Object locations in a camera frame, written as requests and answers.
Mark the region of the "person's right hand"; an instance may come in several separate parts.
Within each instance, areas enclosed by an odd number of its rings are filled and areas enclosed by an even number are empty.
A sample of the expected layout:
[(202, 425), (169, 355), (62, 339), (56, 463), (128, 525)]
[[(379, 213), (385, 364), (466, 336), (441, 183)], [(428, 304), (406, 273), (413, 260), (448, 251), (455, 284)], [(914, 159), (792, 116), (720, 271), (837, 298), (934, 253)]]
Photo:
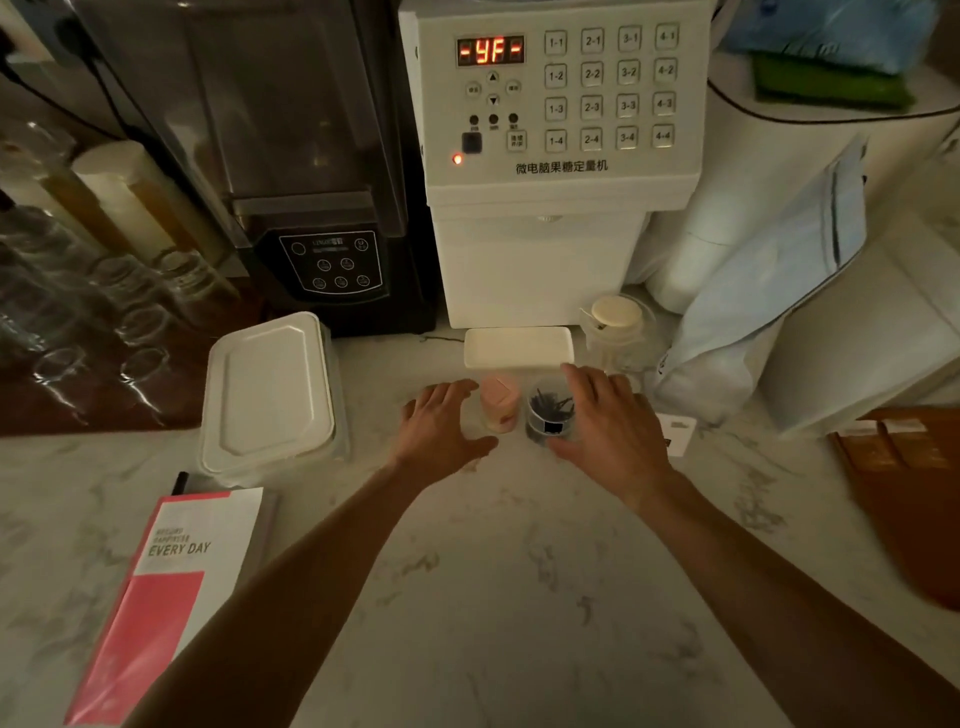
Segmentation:
[(602, 370), (572, 364), (560, 369), (576, 407), (572, 440), (590, 448), (587, 463), (570, 464), (640, 514), (651, 496), (678, 478), (653, 408), (624, 374), (619, 401), (596, 401), (593, 371)]

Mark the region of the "person's left hand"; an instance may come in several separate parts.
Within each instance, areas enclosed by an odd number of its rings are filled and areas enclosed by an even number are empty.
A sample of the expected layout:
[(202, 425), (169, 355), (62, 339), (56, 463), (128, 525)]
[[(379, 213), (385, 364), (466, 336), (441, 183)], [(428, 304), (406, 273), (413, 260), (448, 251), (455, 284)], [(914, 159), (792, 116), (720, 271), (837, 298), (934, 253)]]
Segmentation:
[(469, 378), (441, 382), (426, 386), (408, 401), (388, 470), (423, 490), (470, 465), (453, 464), (452, 451), (458, 435), (469, 438), (462, 428), (462, 407), (478, 389), (479, 383)]

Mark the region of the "clear plastic cup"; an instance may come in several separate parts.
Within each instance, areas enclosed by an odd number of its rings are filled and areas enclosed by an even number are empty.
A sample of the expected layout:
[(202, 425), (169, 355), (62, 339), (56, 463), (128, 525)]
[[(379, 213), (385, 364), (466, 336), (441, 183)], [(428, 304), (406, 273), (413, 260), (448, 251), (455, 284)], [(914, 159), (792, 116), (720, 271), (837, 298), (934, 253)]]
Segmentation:
[(575, 421), (576, 406), (574, 417), (569, 421), (561, 423), (544, 422), (531, 412), (529, 406), (529, 400), (537, 389), (541, 391), (551, 390), (563, 392), (573, 397), (567, 380), (561, 373), (548, 374), (536, 380), (531, 387), (529, 387), (525, 399), (525, 432), (528, 438), (539, 445), (545, 445), (548, 438), (570, 438)]

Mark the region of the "person's left forearm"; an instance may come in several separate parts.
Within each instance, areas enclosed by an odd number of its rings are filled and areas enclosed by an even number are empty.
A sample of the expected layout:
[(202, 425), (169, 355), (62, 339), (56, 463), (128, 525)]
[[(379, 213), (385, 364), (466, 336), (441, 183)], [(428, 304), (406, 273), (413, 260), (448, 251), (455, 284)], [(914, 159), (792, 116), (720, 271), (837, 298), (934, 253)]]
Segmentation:
[(403, 515), (461, 468), (379, 468), (223, 603), (123, 728), (290, 728)]

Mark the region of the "person's right forearm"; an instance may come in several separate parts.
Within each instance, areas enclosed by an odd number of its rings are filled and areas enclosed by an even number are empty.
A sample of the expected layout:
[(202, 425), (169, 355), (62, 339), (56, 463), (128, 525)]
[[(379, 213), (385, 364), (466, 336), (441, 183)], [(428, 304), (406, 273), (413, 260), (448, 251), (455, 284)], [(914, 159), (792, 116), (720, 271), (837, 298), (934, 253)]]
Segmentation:
[(795, 728), (960, 728), (960, 689), (681, 474), (625, 503), (678, 562)]

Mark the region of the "pink cup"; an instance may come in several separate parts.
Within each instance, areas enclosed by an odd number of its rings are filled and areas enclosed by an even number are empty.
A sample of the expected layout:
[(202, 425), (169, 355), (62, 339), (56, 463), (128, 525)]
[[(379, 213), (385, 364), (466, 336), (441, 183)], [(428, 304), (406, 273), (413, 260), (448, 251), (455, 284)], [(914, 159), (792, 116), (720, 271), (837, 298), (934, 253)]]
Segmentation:
[(522, 403), (520, 381), (510, 373), (490, 373), (479, 383), (479, 396), (486, 428), (495, 434), (517, 426)]

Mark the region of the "small white card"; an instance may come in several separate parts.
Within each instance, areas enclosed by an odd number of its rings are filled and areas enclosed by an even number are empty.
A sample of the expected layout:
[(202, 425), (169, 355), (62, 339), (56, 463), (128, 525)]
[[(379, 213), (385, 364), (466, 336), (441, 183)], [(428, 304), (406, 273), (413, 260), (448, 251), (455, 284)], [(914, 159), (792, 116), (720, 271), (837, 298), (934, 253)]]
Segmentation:
[(670, 458), (684, 457), (697, 430), (698, 420), (683, 415), (655, 413)]

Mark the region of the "white drip tray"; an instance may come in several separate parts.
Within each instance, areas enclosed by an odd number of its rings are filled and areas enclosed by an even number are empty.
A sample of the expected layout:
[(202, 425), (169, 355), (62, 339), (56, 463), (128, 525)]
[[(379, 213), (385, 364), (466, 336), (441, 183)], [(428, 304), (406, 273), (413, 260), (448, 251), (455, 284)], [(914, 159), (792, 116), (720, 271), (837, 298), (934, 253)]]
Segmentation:
[(569, 328), (563, 325), (484, 327), (466, 331), (467, 370), (554, 369), (575, 362)]

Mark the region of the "white round appliance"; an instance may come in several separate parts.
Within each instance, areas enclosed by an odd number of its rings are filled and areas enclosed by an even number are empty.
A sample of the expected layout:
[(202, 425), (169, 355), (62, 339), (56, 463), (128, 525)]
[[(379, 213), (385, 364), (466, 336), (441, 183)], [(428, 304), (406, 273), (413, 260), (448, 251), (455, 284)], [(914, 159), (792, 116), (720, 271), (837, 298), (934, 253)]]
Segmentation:
[(916, 102), (903, 113), (762, 102), (745, 54), (714, 52), (707, 86), (699, 183), (686, 208), (651, 216), (627, 274), (674, 313), (853, 140), (872, 206), (960, 124), (960, 71), (929, 64), (906, 75)]

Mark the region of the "large white bag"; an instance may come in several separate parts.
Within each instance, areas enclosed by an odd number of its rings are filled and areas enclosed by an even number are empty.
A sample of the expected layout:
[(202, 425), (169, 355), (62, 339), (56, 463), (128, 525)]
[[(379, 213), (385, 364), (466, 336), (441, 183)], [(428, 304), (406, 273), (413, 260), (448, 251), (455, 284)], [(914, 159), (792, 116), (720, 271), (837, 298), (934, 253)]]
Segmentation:
[(960, 221), (898, 214), (791, 313), (759, 393), (783, 438), (816, 438), (960, 375)]

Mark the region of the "black blender machine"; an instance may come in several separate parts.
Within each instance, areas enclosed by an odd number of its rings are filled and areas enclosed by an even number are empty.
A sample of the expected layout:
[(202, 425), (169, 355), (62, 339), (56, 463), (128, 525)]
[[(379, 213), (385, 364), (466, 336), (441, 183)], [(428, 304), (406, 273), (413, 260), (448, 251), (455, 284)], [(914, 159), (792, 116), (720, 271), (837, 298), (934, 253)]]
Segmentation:
[(69, 1), (273, 310), (434, 330), (401, 0)]

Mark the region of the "pink and white booklet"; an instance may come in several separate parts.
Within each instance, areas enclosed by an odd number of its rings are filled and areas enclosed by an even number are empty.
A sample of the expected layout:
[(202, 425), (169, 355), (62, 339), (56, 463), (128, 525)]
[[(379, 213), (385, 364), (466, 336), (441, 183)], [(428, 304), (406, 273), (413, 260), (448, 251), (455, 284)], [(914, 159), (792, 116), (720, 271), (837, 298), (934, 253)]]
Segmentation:
[(119, 726), (263, 562), (279, 495), (266, 488), (167, 495), (153, 509), (64, 718)]

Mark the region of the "green cloth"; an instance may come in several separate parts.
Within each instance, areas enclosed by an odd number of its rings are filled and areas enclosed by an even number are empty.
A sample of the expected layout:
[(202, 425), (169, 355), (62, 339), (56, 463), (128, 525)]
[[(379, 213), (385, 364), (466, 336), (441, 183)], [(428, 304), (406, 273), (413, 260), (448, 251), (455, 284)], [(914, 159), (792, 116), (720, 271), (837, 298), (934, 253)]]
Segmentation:
[(762, 102), (895, 114), (917, 102), (902, 76), (785, 54), (752, 53), (750, 64)]

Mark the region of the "group of clear glasses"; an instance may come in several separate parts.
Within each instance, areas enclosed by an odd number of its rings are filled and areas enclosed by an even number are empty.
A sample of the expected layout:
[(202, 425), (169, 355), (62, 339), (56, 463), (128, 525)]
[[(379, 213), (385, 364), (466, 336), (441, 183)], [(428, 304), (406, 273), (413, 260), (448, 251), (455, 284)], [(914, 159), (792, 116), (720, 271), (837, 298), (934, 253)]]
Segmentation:
[(193, 250), (137, 258), (71, 170), (84, 151), (59, 127), (0, 115), (0, 344), (111, 341), (127, 310), (152, 303), (212, 331), (241, 291)]

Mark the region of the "blue cloth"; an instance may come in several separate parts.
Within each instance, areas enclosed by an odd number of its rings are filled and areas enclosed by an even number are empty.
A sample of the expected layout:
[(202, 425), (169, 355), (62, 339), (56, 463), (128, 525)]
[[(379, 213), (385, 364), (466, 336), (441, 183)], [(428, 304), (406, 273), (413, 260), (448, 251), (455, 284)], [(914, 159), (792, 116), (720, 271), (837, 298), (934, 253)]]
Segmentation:
[(924, 59), (946, 0), (741, 0), (722, 41), (888, 76)]

